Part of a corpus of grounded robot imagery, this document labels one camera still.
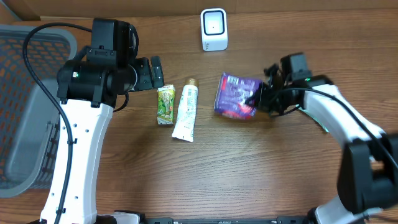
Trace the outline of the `teal snack packet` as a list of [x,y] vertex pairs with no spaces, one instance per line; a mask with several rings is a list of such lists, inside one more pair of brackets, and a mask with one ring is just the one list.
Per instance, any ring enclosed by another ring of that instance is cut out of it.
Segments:
[[310,115],[311,118],[326,132],[329,133],[329,130],[324,126],[314,115]]

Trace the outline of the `white tube gold cap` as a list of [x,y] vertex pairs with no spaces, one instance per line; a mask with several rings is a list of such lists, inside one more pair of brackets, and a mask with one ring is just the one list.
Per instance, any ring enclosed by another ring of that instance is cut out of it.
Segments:
[[197,115],[198,80],[189,78],[182,89],[173,138],[193,142]]

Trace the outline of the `purple snack packet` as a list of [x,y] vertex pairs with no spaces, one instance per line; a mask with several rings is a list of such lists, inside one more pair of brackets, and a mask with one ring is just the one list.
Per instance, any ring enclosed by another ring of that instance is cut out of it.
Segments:
[[262,80],[241,78],[223,72],[215,98],[215,113],[234,119],[251,119],[256,109],[246,104],[258,90]]

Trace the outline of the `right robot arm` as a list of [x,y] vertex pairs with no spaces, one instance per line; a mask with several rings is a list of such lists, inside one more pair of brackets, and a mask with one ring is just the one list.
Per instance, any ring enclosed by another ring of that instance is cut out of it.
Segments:
[[397,205],[397,135],[386,134],[356,111],[327,76],[289,74],[281,86],[270,77],[249,101],[279,116],[289,107],[303,108],[343,150],[338,195],[311,209],[304,223],[356,223]]

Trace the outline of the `green juice carton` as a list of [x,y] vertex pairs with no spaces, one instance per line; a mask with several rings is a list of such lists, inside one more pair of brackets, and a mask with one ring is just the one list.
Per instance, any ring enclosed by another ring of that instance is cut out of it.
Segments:
[[165,85],[158,88],[157,122],[159,125],[174,124],[175,87]]

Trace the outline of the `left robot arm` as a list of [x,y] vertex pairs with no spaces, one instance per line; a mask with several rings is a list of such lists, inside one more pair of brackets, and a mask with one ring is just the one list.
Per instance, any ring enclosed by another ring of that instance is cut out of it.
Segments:
[[161,87],[160,59],[137,57],[137,30],[128,22],[95,19],[90,31],[88,48],[57,74],[60,138],[50,193],[39,221],[139,224],[144,219],[136,212],[98,214],[96,180],[117,97]]

